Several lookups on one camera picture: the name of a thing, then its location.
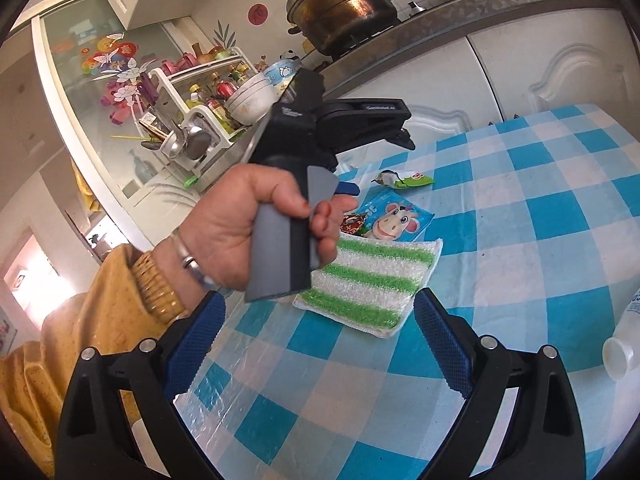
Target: blue and white tablecloth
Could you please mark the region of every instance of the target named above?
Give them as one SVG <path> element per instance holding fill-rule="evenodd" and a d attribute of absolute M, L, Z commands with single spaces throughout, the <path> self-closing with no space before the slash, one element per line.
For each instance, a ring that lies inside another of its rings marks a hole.
<path fill-rule="evenodd" d="M 379 170 L 433 186 L 400 193 L 435 213 L 430 287 L 507 348 L 559 349 L 591 478 L 640 411 L 640 376 L 611 381 L 602 344 L 640 287 L 640 144 L 594 105 L 474 130 L 344 174 L 360 201 Z M 476 471 L 492 464 L 509 391 Z M 290 303 L 236 309 L 177 406 L 228 480 L 413 480 L 462 406 L 413 316 L 380 340 Z"/>

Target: candy wrapper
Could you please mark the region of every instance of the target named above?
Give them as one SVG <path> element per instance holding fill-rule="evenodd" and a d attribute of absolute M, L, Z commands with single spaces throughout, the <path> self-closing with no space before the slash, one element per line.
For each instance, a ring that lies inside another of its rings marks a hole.
<path fill-rule="evenodd" d="M 433 213 L 388 189 L 344 217 L 343 233 L 384 240 L 413 242 L 430 224 Z"/>
<path fill-rule="evenodd" d="M 428 175 L 417 173 L 416 171 L 381 171 L 380 174 L 372 180 L 382 184 L 382 186 L 392 187 L 393 189 L 406 189 L 408 187 L 420 187 L 433 184 L 433 179 Z"/>

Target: yellow jacket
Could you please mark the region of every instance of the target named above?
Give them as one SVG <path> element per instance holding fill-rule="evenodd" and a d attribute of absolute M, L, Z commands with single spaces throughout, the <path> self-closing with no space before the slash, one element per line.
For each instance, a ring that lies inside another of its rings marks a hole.
<path fill-rule="evenodd" d="M 0 360 L 0 410 L 47 476 L 54 474 L 62 403 L 82 349 L 128 352 L 144 338 L 159 338 L 187 314 L 150 254 L 122 245 L 102 264 L 88 293 L 47 316 L 39 342 Z M 123 399 L 132 424 L 140 414 L 130 392 Z"/>

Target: green stripe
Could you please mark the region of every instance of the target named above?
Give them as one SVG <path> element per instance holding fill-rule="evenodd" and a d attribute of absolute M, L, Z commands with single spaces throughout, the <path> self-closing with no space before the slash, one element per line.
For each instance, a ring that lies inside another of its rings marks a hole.
<path fill-rule="evenodd" d="M 386 247 L 379 244 L 367 244 L 366 242 L 357 242 L 356 240 L 345 240 L 341 238 L 338 241 L 338 247 L 355 253 L 368 254 L 369 256 L 382 256 L 383 258 L 401 258 L 403 260 L 412 260 L 414 262 L 423 262 L 428 266 L 432 266 L 435 261 L 435 254 L 426 249 L 409 249 L 404 247 Z"/>
<path fill-rule="evenodd" d="M 321 270 L 321 272 L 347 280 L 348 282 L 357 282 L 377 288 L 390 288 L 391 290 L 407 292 L 408 294 L 415 294 L 420 288 L 420 283 L 414 282 L 414 280 L 409 278 L 398 278 L 397 276 L 387 276 L 376 272 L 367 272 L 366 270 L 351 269 L 351 267 L 345 267 L 339 264 L 331 264 Z"/>
<path fill-rule="evenodd" d="M 400 322 L 400 315 L 370 304 L 341 300 L 331 294 L 312 288 L 302 294 L 302 299 L 335 316 L 343 317 L 362 326 L 371 328 L 393 328 Z"/>

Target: copper-colored pot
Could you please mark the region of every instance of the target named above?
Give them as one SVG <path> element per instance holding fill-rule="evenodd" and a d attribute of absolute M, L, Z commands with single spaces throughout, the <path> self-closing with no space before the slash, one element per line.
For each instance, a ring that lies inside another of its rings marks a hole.
<path fill-rule="evenodd" d="M 390 0 L 288 0 L 287 19 L 326 56 L 339 56 L 398 22 Z"/>

